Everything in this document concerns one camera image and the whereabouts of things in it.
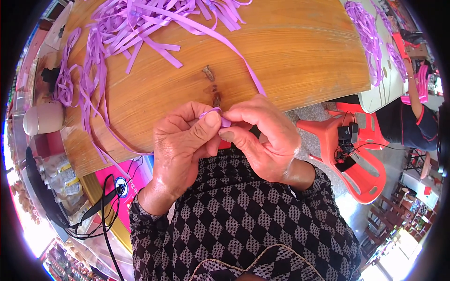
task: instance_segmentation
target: black and white checkered shirt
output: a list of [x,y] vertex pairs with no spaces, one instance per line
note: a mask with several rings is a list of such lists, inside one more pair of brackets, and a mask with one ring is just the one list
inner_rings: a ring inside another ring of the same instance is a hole
[[167,215],[130,210],[135,279],[349,280],[360,245],[334,201],[328,176],[315,167],[303,192],[262,180],[240,150],[200,160],[195,183]]

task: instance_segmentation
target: wooden table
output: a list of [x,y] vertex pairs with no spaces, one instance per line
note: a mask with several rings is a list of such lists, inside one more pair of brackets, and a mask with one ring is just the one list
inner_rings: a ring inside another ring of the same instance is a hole
[[[81,36],[72,49],[69,65],[83,65],[92,12],[104,0],[77,1],[66,24],[63,42],[76,28]],[[359,36],[338,0],[259,0],[238,9],[247,24],[229,32],[219,23],[216,31],[227,37],[247,59],[267,96],[282,111],[311,105],[370,89],[369,72]],[[212,26],[203,16],[192,19]],[[195,36],[178,26],[151,35],[158,43],[181,45],[172,52],[184,66],[176,69],[144,44],[131,73],[123,55],[109,57],[106,96],[112,129],[130,147],[151,152],[153,123],[188,101],[212,104],[213,85],[221,107],[249,100],[257,93],[243,61],[209,36]],[[212,83],[202,72],[209,65]],[[72,79],[79,75],[73,72]],[[100,118],[91,118],[94,141],[117,162],[135,154],[125,150]],[[67,156],[79,177],[105,165],[81,128],[79,108],[68,108],[61,131]]]

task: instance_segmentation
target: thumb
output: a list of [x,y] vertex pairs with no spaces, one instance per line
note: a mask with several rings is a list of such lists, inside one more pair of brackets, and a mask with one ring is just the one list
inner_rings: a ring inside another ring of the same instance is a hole
[[191,147],[193,149],[191,152],[194,153],[207,141],[217,135],[221,124],[221,116],[216,111],[208,112],[186,132],[185,144]]
[[264,147],[259,143],[259,140],[254,134],[248,130],[233,126],[219,130],[219,136],[242,150],[247,158],[258,159],[263,153]]

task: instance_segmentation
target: wrist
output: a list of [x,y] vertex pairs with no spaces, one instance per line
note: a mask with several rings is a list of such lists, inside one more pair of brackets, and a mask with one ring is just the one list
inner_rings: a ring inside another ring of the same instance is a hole
[[315,180],[315,169],[308,162],[294,158],[285,173],[282,182],[292,188],[303,191],[308,189]]
[[169,190],[169,188],[153,179],[138,193],[138,202],[149,214],[163,215],[178,199],[177,196],[169,193]]

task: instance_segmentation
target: black strap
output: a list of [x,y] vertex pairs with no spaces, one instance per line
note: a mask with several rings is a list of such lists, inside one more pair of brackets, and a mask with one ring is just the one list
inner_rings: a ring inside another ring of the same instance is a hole
[[[122,191],[123,191],[123,187],[122,187],[122,186],[119,186],[119,192],[122,193]],[[105,206],[106,206],[108,203],[110,203],[110,202],[114,199],[114,197],[116,197],[116,195],[117,195],[117,193],[116,193],[116,190],[115,190],[115,189],[113,189],[110,193],[108,193],[108,194],[105,196],[105,199],[104,199],[104,204],[105,204]],[[101,206],[101,200],[102,200],[102,199],[100,198],[100,199],[92,206],[92,208],[90,208],[89,210],[87,210],[87,212],[82,216],[81,221],[80,221],[78,224],[71,225],[71,226],[69,226],[69,228],[76,229],[78,226],[80,226],[80,225],[83,223],[83,221],[87,220],[88,218],[90,218],[90,217],[92,217],[93,215],[95,215],[96,213],[98,213],[98,212],[101,210],[101,208],[102,208],[102,206]]]

